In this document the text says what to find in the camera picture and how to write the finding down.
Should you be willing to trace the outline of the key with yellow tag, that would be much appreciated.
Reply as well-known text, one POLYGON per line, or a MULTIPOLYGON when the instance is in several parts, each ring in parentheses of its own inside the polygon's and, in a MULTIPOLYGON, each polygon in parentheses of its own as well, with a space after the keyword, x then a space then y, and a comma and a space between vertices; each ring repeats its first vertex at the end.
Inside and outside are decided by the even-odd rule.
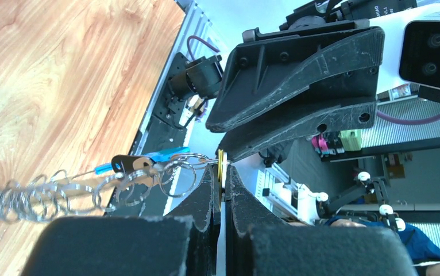
POLYGON ((225 214, 223 206, 225 205, 225 170, 227 168, 226 154, 223 149, 217 151, 217 180, 218 180, 218 205, 220 215, 219 236, 217 241, 217 275, 225 275, 225 214))

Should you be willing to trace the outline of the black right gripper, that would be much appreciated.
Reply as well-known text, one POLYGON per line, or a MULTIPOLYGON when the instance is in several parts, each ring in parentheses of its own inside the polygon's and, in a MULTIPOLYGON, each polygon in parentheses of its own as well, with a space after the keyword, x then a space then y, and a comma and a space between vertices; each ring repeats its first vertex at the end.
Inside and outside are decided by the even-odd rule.
POLYGON ((206 127, 232 162, 285 141, 375 123, 384 29, 403 42, 417 1, 312 1, 278 32, 242 33, 206 127))

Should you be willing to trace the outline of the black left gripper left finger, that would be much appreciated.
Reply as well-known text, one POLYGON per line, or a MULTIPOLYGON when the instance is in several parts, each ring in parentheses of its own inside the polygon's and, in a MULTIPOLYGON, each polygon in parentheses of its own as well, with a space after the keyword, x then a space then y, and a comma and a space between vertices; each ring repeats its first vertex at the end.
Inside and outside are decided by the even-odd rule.
POLYGON ((213 172, 164 217, 63 217, 40 235, 22 275, 213 275, 213 172))

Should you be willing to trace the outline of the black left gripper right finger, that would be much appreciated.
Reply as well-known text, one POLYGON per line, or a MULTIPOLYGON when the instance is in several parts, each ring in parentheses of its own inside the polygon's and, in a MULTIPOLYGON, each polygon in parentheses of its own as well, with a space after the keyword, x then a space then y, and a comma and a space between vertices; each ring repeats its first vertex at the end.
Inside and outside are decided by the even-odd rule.
POLYGON ((380 227, 293 226, 226 171, 227 275, 415 275, 394 232, 380 227))

